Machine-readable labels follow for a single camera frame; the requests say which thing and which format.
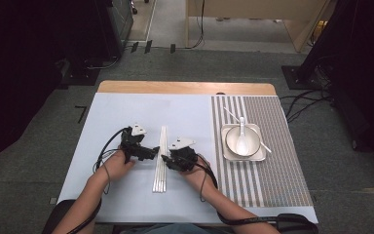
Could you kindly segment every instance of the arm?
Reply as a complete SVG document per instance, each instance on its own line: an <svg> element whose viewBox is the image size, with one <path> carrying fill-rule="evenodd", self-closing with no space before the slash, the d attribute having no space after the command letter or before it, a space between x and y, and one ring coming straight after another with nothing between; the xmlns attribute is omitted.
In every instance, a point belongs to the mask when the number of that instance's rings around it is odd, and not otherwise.
<svg viewBox="0 0 374 234"><path fill-rule="evenodd" d="M101 199L102 192L108 184L108 174L111 180L119 180L134 165L134 161L124 164L126 157L122 150L114 153L96 172L87 180L83 191L60 221L53 233L68 233L84 222L95 210ZM93 233L94 220L80 233Z"/></svg>
<svg viewBox="0 0 374 234"><path fill-rule="evenodd" d="M199 158L199 164L204 165L204 162ZM194 167L191 172L181 173L182 176L193 186L193 188L200 192L203 184L202 196L208 201L219 213L227 219L237 220L248 217L256 217L257 215L242 208L236 203L232 202L229 198L224 196L217 188L215 188L211 178L206 175L206 172L199 168ZM232 226L235 233L279 233L276 228L266 222L251 223L247 225Z"/></svg>

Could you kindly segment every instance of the spoon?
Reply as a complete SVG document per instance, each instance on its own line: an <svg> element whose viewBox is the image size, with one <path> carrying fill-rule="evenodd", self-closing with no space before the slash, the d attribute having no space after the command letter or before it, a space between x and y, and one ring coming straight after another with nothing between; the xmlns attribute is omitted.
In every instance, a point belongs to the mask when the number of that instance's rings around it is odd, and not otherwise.
<svg viewBox="0 0 374 234"><path fill-rule="evenodd" d="M239 155L247 155L248 145L244 134L244 117L240 117L240 135L236 143L236 151Z"/></svg>

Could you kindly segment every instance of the placemat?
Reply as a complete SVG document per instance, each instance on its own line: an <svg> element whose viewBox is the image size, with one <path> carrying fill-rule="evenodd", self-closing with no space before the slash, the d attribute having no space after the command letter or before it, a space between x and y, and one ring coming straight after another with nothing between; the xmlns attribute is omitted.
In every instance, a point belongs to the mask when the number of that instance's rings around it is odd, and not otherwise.
<svg viewBox="0 0 374 234"><path fill-rule="evenodd" d="M264 161L223 157L220 130L224 124L238 124L224 107L260 127L264 143L272 149ZM278 97L214 96L211 108L219 189L227 197L243 207L313 205Z"/></svg>

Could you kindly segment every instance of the clothing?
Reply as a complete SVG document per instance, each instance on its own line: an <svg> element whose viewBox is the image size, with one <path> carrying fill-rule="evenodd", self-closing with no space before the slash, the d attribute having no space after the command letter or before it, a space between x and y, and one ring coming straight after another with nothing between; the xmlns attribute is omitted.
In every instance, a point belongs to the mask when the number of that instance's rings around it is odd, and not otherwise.
<svg viewBox="0 0 374 234"><path fill-rule="evenodd" d="M226 234L233 233L230 228L201 228L191 223L157 224L126 230L123 234Z"/></svg>

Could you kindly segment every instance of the forearm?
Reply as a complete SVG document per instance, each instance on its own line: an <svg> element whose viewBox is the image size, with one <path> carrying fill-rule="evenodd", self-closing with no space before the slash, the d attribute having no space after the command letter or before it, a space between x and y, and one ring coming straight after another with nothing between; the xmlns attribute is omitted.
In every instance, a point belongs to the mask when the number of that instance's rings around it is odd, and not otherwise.
<svg viewBox="0 0 374 234"><path fill-rule="evenodd" d="M101 199L103 189L108 183L108 177L104 174L105 172L98 170L87 180L84 190L56 227L54 233L67 233L91 216ZM83 229L83 233L92 232L92 227L94 227L94 223Z"/></svg>
<svg viewBox="0 0 374 234"><path fill-rule="evenodd" d="M237 205L215 188L205 189L203 195L206 201L227 219L238 220L257 216ZM232 226L232 228L236 233L279 233L276 228L265 222Z"/></svg>

